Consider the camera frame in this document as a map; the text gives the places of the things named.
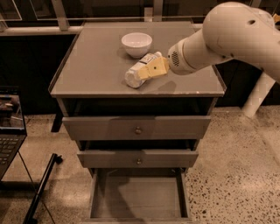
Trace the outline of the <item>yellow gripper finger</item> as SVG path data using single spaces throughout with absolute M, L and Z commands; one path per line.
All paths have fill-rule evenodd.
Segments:
M 138 71 L 138 76 L 142 81 L 149 80 L 151 78 L 151 71 L 147 66 L 144 66 Z

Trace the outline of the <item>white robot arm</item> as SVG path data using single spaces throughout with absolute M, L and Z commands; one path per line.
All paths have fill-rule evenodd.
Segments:
M 137 73 L 139 81 L 166 74 L 192 74 L 204 67 L 239 60 L 280 82 L 280 31 L 273 17 L 243 3 L 228 2 L 206 15 L 202 28 L 173 45 Z

